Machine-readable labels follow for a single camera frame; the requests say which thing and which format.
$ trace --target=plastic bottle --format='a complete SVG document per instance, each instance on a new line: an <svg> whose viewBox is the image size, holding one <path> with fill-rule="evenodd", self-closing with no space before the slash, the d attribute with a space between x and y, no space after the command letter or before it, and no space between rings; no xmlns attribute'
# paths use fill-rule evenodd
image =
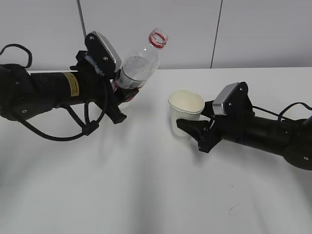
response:
<svg viewBox="0 0 312 234"><path fill-rule="evenodd" d="M163 30L154 29L144 45L130 51L114 86L123 89L141 88L157 70L161 50L167 44L167 40L168 36Z"/></svg>

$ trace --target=table surface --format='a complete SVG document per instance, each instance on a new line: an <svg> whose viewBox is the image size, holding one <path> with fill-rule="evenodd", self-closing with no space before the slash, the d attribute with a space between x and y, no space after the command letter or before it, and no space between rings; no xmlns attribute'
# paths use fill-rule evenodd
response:
<svg viewBox="0 0 312 234"><path fill-rule="evenodd" d="M41 139L1 118L0 233L310 234L312 172L226 141L199 152L171 132L167 97L187 88L213 100L246 81L254 105L279 113L296 101L312 104L311 76L312 68L158 70L123 123L105 117L73 142ZM75 110L83 114L83 106ZM310 115L302 107L287 114ZM65 110L30 122L56 136L79 132Z"/></svg>

